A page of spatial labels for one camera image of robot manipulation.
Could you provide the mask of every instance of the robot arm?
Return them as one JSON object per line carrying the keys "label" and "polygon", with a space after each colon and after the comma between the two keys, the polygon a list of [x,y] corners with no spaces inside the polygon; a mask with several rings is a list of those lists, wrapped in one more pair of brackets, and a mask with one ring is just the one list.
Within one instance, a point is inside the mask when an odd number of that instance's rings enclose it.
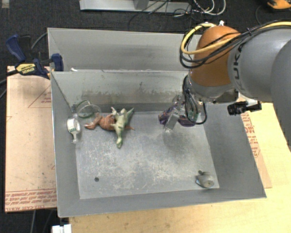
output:
{"label": "robot arm", "polygon": [[[196,50],[186,50],[193,34],[203,28]],[[197,115],[207,115],[201,104],[231,104],[242,94],[258,104],[234,103],[229,113],[254,111],[260,109],[260,101],[272,102],[291,146],[291,22],[271,22],[244,33],[202,23],[184,36],[180,61],[189,70],[182,97],[184,116],[193,125],[198,124]]]}

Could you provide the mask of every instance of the clear plastic cup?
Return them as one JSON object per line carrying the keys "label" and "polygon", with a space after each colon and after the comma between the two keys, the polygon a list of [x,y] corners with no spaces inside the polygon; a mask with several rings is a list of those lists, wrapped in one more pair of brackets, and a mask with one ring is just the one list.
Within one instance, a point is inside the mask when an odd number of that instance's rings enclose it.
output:
{"label": "clear plastic cup", "polygon": [[99,106],[92,104],[89,100],[84,100],[76,106],[77,115],[82,125],[91,123],[97,113],[101,113]]}

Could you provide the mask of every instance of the blue clamp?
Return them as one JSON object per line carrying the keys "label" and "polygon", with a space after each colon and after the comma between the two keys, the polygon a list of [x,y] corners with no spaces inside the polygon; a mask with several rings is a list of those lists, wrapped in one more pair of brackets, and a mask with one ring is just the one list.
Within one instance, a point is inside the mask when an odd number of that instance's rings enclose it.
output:
{"label": "blue clamp", "polygon": [[24,39],[24,42],[26,43],[25,49],[27,49],[27,53],[24,53],[23,48],[19,44],[18,38],[18,34],[14,34],[5,42],[8,51],[18,60],[18,63],[15,65],[16,73],[20,73],[21,75],[37,75],[49,79],[49,71],[43,66],[43,64],[50,62],[53,62],[55,64],[56,71],[64,70],[62,57],[58,53],[53,54],[51,59],[47,61],[41,62],[38,58],[31,58],[32,60],[28,60],[29,56],[31,57],[32,55],[30,47],[27,46],[29,45],[30,37]]}

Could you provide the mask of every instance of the cardboard sheet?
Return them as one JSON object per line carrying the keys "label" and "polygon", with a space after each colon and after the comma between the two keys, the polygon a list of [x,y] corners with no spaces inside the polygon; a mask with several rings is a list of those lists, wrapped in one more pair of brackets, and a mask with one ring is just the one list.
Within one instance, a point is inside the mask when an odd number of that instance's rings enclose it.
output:
{"label": "cardboard sheet", "polygon": [[7,79],[5,211],[57,206],[50,80]]}

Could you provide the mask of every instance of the wooden table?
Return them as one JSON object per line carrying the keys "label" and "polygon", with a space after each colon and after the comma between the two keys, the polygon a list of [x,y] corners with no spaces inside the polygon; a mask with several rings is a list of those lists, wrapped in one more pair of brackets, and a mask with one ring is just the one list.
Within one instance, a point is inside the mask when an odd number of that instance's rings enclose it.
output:
{"label": "wooden table", "polygon": [[291,153],[273,106],[251,113],[272,181],[266,199],[71,217],[73,233],[291,233]]}

